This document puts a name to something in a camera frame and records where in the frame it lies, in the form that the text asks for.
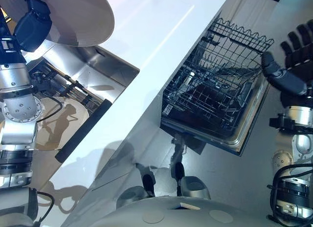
kitchen counter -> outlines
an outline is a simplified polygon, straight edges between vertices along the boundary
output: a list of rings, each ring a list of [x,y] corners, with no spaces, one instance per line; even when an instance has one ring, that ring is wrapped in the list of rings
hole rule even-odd
[[[65,221],[225,2],[108,1],[115,29],[100,46],[140,72],[42,189],[56,197],[44,226]],[[40,205],[38,216],[46,210],[47,205]]]

black cable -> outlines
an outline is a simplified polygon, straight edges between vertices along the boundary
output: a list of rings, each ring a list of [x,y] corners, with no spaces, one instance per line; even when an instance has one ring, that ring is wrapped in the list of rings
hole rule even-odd
[[[40,192],[40,191],[37,191],[37,194],[41,194],[41,195],[44,195],[44,196],[47,196],[51,199],[51,204],[50,204],[50,207],[48,209],[48,211],[45,213],[45,215],[43,217],[41,217],[39,219],[38,222],[42,222],[46,217],[47,215],[49,214],[49,212],[51,211],[51,209],[53,208],[53,205],[54,205],[54,197],[51,195],[51,194],[48,194],[48,193],[44,193],[44,192]]]
[[[272,186],[272,190],[273,190],[273,197],[272,197],[272,194],[271,194],[271,199],[270,199],[270,207],[273,211],[273,216],[274,218],[277,220],[277,222],[279,224],[281,224],[282,226],[284,227],[307,227],[308,225],[312,224],[313,223],[313,214],[311,216],[309,216],[309,218],[306,220],[306,222],[300,224],[300,225],[296,225],[296,226],[288,226],[288,225],[285,225],[284,223],[282,223],[278,218],[277,218],[277,210],[276,210],[276,201],[277,201],[277,188],[278,188],[278,184],[279,184],[279,181],[282,180],[282,179],[288,179],[288,178],[295,178],[295,177],[301,177],[301,176],[304,176],[304,175],[307,175],[307,174],[310,174],[310,173],[313,173],[313,169],[312,170],[309,170],[309,171],[306,171],[306,172],[302,172],[302,173],[299,173],[299,174],[296,174],[296,175],[290,175],[290,176],[284,176],[284,177],[279,177],[283,171],[285,170],[288,170],[288,169],[291,169],[291,168],[298,168],[298,167],[313,167],[313,163],[306,163],[306,164],[293,164],[293,165],[288,165],[288,166],[285,166],[285,167],[282,167],[281,169],[279,169],[275,176],[274,176],[274,179],[273,179],[273,186]]]
[[[48,95],[46,95],[46,94],[44,94],[44,93],[42,93],[42,94],[43,94],[44,96],[50,98],[51,100],[55,101],[56,103],[58,103],[60,107],[59,107],[55,112],[49,114],[47,117],[44,117],[44,118],[38,120],[37,123],[39,123],[39,122],[41,122],[41,121],[44,121],[44,120],[46,120],[46,119],[48,119],[48,118],[54,116],[57,112],[59,112],[59,111],[63,108],[63,105],[62,105],[62,103],[61,103],[60,101],[58,101],[57,99],[55,99],[55,98],[52,97],[52,96],[48,96]]]

dishwasher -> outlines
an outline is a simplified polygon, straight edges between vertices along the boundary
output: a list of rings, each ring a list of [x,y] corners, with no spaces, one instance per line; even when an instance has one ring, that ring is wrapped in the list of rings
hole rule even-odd
[[[162,126],[240,156],[269,88],[261,55],[273,43],[215,19],[163,91]]]

wire rack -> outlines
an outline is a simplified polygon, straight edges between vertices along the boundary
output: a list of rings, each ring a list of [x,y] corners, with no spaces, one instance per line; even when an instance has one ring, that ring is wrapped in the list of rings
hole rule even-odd
[[[33,68],[30,74],[38,71],[44,74],[44,79],[50,81],[51,89],[48,92],[51,95],[64,96],[78,101],[88,110],[89,115],[92,115],[103,102],[102,99],[85,89],[78,81],[74,81],[63,74],[46,60]]]
[[[174,108],[233,130],[261,73],[261,54],[273,43],[216,19],[165,88],[163,116]]]

dishwasher rack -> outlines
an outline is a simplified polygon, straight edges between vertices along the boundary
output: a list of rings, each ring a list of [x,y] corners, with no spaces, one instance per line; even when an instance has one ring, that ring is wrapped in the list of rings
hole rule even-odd
[[[273,43],[222,18],[214,20],[165,88],[163,117],[193,124],[205,120],[201,127],[208,130],[233,131],[261,73],[261,55]]]

